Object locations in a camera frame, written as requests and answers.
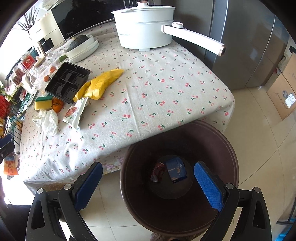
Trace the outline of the black microwave oven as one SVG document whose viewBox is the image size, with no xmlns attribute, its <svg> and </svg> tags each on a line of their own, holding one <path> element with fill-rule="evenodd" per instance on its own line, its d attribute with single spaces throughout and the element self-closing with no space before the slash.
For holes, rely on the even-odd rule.
<svg viewBox="0 0 296 241">
<path fill-rule="evenodd" d="M 65 40 L 114 18 L 112 12 L 126 8 L 125 1 L 62 1 L 51 8 Z"/>
</svg>

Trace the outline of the yellow green sponge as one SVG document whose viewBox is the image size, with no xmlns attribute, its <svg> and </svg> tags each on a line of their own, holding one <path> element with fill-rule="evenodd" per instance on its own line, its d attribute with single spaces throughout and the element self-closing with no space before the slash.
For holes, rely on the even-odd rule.
<svg viewBox="0 0 296 241">
<path fill-rule="evenodd" d="M 48 94 L 43 97 L 38 97 L 35 100 L 35 110 L 50 110 L 52 108 L 53 96 Z"/>
</svg>

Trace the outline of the orange peel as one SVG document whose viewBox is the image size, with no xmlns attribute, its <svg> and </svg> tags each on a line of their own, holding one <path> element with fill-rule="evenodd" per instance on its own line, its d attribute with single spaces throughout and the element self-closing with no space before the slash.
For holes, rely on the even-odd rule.
<svg viewBox="0 0 296 241">
<path fill-rule="evenodd" d="M 53 97 L 52 99 L 52 109 L 55 111 L 56 114 L 58 114 L 64 106 L 64 102 L 56 97 Z"/>
</svg>

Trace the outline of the crushed red drink can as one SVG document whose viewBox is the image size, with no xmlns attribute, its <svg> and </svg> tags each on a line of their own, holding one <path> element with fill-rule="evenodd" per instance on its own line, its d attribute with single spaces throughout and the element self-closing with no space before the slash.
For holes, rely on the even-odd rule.
<svg viewBox="0 0 296 241">
<path fill-rule="evenodd" d="M 154 166 L 154 169 L 151 174 L 151 181 L 152 182 L 159 182 L 162 178 L 163 173 L 166 170 L 166 166 L 164 163 L 157 162 Z"/>
</svg>

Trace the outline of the cherry pattern tablecloth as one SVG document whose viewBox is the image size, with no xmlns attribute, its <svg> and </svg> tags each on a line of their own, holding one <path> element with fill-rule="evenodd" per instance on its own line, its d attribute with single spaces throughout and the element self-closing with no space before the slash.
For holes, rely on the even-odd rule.
<svg viewBox="0 0 296 241">
<path fill-rule="evenodd" d="M 57 133 L 47 134 L 33 122 L 34 107 L 23 123 L 19 175 L 36 185 L 75 180 L 95 161 L 108 174 L 121 168 L 129 145 L 202 120 L 224 132 L 234 112 L 235 99 L 227 86 L 196 56 L 176 42 L 140 52 L 121 47 L 115 23 L 87 34 L 98 49 L 79 63 L 93 79 L 112 69 L 123 74 L 99 100 L 89 100 L 78 128 L 62 121 Z"/>
</svg>

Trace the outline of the cardboard box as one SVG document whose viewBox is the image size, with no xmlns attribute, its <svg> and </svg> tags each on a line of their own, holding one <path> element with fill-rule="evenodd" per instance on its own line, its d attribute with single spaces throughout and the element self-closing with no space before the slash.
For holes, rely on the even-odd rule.
<svg viewBox="0 0 296 241">
<path fill-rule="evenodd" d="M 290 60 L 274 83 L 267 91 L 267 95 L 273 102 L 282 120 L 287 118 L 296 107 L 295 102 L 295 53 L 292 53 Z"/>
</svg>

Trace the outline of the stainless steel refrigerator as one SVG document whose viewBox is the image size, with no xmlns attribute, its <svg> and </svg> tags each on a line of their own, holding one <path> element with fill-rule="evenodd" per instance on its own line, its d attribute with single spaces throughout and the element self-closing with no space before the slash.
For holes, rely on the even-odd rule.
<svg viewBox="0 0 296 241">
<path fill-rule="evenodd" d="M 188 30 L 226 45 L 222 57 L 193 43 L 175 41 L 202 60 L 230 90 L 265 85 L 290 37 L 261 1 L 162 1 L 174 6 L 174 20 Z"/>
</svg>

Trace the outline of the yellow plastic bag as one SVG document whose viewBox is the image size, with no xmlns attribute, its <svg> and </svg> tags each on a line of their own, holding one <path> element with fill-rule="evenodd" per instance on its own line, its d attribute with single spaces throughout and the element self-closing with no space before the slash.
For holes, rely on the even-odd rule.
<svg viewBox="0 0 296 241">
<path fill-rule="evenodd" d="M 99 100 L 105 90 L 116 81 L 124 73 L 123 69 L 113 69 L 102 73 L 101 75 L 87 81 L 82 85 L 82 87 L 77 91 L 73 97 L 73 101 L 77 102 L 82 98 L 89 97 L 93 100 Z"/>
</svg>

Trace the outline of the red label glass jar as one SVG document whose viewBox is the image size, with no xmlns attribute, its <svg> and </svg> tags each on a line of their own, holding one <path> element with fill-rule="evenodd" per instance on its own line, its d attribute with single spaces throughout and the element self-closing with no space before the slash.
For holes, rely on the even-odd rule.
<svg viewBox="0 0 296 241">
<path fill-rule="evenodd" d="M 29 70 L 35 64 L 36 60 L 31 54 L 24 54 L 21 58 L 21 63 L 25 67 L 25 69 Z"/>
</svg>

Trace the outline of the white electric cooking pot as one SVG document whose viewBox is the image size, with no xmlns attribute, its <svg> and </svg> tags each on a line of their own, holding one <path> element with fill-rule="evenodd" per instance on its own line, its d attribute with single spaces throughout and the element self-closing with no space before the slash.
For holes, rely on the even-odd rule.
<svg viewBox="0 0 296 241">
<path fill-rule="evenodd" d="M 171 44 L 177 37 L 200 46 L 217 56 L 224 55 L 226 46 L 210 37 L 184 28 L 174 21 L 173 6 L 149 6 L 140 1 L 136 7 L 113 11 L 115 27 L 122 47 L 150 51 Z"/>
</svg>

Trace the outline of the pecan kernels snack bag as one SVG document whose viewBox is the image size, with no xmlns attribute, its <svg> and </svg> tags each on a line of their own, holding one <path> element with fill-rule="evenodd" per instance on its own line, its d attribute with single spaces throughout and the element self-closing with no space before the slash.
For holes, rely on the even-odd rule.
<svg viewBox="0 0 296 241">
<path fill-rule="evenodd" d="M 88 105 L 88 99 L 88 97 L 82 98 L 70 106 L 63 117 L 63 122 L 69 124 L 74 129 L 78 129 L 81 115 Z"/>
</svg>

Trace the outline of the orange tangerine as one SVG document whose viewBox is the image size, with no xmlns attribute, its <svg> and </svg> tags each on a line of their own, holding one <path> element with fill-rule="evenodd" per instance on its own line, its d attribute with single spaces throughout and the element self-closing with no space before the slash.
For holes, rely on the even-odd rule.
<svg viewBox="0 0 296 241">
<path fill-rule="evenodd" d="M 54 73 L 56 71 L 56 67 L 55 66 L 51 66 L 50 67 L 50 74 Z"/>
<path fill-rule="evenodd" d="M 45 82 L 48 82 L 48 81 L 50 81 L 50 80 L 51 80 L 51 78 L 50 78 L 49 75 L 46 75 L 46 76 L 44 77 L 44 81 L 45 81 Z"/>
</svg>

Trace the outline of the stacked white plates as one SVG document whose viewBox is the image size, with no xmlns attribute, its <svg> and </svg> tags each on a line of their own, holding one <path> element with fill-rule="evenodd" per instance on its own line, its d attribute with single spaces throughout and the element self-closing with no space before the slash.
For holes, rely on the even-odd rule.
<svg viewBox="0 0 296 241">
<path fill-rule="evenodd" d="M 89 47 L 87 47 L 85 50 L 78 53 L 76 56 L 72 58 L 67 58 L 66 61 L 70 63 L 77 63 L 79 61 L 82 61 L 88 56 L 90 56 L 91 54 L 93 54 L 98 47 L 99 47 L 99 41 L 97 38 L 95 38 L 94 43 L 92 43 Z"/>
</svg>

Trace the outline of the black plastic food tray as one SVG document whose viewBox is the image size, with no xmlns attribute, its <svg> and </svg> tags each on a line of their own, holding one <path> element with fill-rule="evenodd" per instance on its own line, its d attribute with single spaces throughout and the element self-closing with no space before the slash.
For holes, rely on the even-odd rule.
<svg viewBox="0 0 296 241">
<path fill-rule="evenodd" d="M 89 74 L 90 70 L 86 68 L 64 62 L 49 81 L 45 92 L 65 103 L 73 103 L 74 96 L 88 80 Z"/>
</svg>

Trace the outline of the white tissue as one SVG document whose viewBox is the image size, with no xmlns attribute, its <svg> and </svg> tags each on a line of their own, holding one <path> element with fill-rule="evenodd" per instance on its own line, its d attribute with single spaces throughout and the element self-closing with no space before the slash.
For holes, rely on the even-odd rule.
<svg viewBox="0 0 296 241">
<path fill-rule="evenodd" d="M 40 109 L 38 113 L 32 117 L 32 121 L 44 134 L 52 136 L 56 135 L 58 129 L 58 116 L 53 109 L 49 111 Z"/>
</svg>

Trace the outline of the brown round trash bin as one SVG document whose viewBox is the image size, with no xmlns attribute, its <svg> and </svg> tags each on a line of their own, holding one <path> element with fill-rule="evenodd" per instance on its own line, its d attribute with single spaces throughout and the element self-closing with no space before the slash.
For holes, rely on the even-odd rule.
<svg viewBox="0 0 296 241">
<path fill-rule="evenodd" d="M 215 218 L 194 176 L 202 161 L 220 179 L 238 185 L 236 154 L 227 138 L 200 120 L 131 145 L 120 187 L 133 218 L 148 230 L 182 237 L 203 233 Z"/>
</svg>

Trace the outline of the white oval bowl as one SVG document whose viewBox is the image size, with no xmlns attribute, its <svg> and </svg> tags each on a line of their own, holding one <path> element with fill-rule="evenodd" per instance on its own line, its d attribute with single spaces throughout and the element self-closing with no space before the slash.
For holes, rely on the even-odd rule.
<svg viewBox="0 0 296 241">
<path fill-rule="evenodd" d="M 81 45 L 76 47 L 75 49 L 73 49 L 69 52 L 66 52 L 66 56 L 68 58 L 72 58 L 72 57 L 76 56 L 78 53 L 80 53 L 81 51 L 85 50 L 87 47 L 89 47 L 92 43 L 94 43 L 94 41 L 95 41 L 94 37 L 92 35 L 89 35 L 88 37 L 89 37 L 89 39 L 87 41 L 85 41 L 84 43 L 82 43 Z"/>
</svg>

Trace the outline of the dark blue biscuit box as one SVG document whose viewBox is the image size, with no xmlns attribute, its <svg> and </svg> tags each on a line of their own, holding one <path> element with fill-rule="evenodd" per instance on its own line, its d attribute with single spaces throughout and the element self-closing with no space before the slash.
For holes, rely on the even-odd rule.
<svg viewBox="0 0 296 241">
<path fill-rule="evenodd" d="M 170 180 L 173 184 L 187 178 L 186 166 L 183 160 L 177 156 L 169 156 L 165 161 Z"/>
</svg>

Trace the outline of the dark green pumpkin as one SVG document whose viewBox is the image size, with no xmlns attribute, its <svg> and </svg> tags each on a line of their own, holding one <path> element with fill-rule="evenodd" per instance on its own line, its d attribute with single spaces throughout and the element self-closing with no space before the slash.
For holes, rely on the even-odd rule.
<svg viewBox="0 0 296 241">
<path fill-rule="evenodd" d="M 81 45 L 82 43 L 87 41 L 88 39 L 89 39 L 89 37 L 87 35 L 79 35 L 71 42 L 71 44 L 70 44 L 69 48 L 66 50 L 66 52 L 69 52 L 69 51 L 75 49 L 76 47 L 78 47 L 79 45 Z"/>
</svg>

